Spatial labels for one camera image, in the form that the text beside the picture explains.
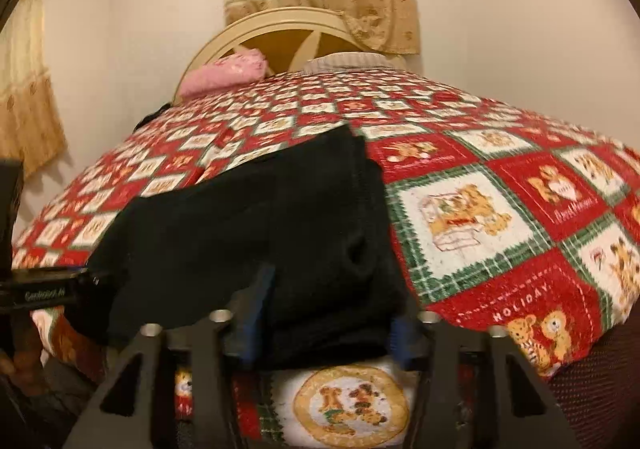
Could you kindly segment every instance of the black device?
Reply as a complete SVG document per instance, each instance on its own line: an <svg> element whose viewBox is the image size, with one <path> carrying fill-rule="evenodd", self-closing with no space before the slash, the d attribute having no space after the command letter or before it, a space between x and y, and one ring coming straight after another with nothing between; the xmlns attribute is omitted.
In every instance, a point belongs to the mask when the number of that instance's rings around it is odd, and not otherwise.
<svg viewBox="0 0 640 449"><path fill-rule="evenodd" d="M422 373L402 449L578 449L550 390L504 327L475 332L432 312L416 315L412 304L407 308L400 320L409 334L396 341L404 344L402 365ZM242 332L242 320L224 309L188 327L165 331L156 324L143 326L94 394L64 449L183 447L177 442L173 390L175 354L184 352L190 354L193 383L188 447L268 447L241 437L227 380L238 359L225 355L225 337ZM460 365L472 370L471 386L462 385Z"/></svg>

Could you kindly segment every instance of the bedspread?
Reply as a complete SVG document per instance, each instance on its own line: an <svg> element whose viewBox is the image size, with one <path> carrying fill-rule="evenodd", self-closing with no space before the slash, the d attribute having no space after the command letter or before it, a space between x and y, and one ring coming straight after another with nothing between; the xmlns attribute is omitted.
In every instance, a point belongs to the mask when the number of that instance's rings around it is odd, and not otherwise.
<svg viewBox="0 0 640 449"><path fill-rule="evenodd" d="M394 249L426 307L464 327L505 325L543 377L626 319L640 293L638 153L395 70L278 75L168 110L43 210L16 242L14 266L82 265L132 197L208 179L344 123L383 168ZM62 320L59 312L36 320L54 353ZM404 429L404 377L384 363L283 375L241 378L259 381L264 398L243 400L236 386L246 434L368 447Z"/></svg>

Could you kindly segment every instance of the black towel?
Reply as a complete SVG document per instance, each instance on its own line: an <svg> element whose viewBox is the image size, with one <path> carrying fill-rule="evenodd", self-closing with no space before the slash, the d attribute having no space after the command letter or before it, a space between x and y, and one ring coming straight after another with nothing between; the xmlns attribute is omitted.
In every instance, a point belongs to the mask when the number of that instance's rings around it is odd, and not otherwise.
<svg viewBox="0 0 640 449"><path fill-rule="evenodd" d="M170 102L163 104L162 106L160 106L159 109L156 109L156 111L154 111L153 113L149 113L148 115L146 115L145 118L140 120L140 122L136 124L136 127L133 128L133 131L139 130L141 127L148 124L149 122L153 122L156 118L158 118L161 114L163 114L169 108L171 108Z"/></svg>
<svg viewBox="0 0 640 449"><path fill-rule="evenodd" d="M137 198L88 264L118 275L102 307L69 320L127 342L148 322L174 328L223 308L264 262L264 365L384 352L406 287L389 240L382 173L347 126L261 156L183 190Z"/></svg>

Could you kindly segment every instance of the maroon fabric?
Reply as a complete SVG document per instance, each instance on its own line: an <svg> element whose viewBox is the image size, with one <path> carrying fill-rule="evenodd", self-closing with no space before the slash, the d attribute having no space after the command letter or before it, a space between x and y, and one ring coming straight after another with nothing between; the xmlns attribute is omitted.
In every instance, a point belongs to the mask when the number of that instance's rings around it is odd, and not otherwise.
<svg viewBox="0 0 640 449"><path fill-rule="evenodd" d="M640 445L640 306L550 382L583 449Z"/></svg>

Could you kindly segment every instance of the bed headboard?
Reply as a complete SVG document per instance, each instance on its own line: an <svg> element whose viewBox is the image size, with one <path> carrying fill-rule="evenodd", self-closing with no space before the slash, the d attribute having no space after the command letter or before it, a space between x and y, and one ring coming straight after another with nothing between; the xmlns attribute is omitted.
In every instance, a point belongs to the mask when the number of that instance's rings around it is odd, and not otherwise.
<svg viewBox="0 0 640 449"><path fill-rule="evenodd" d="M258 48L269 62L270 74L297 72L309 59L336 52L374 51L358 44L342 18L330 10L292 6L257 12L229 25L202 47L180 78L174 104L180 103L178 88L188 72L243 48ZM388 57L403 66L401 57Z"/></svg>

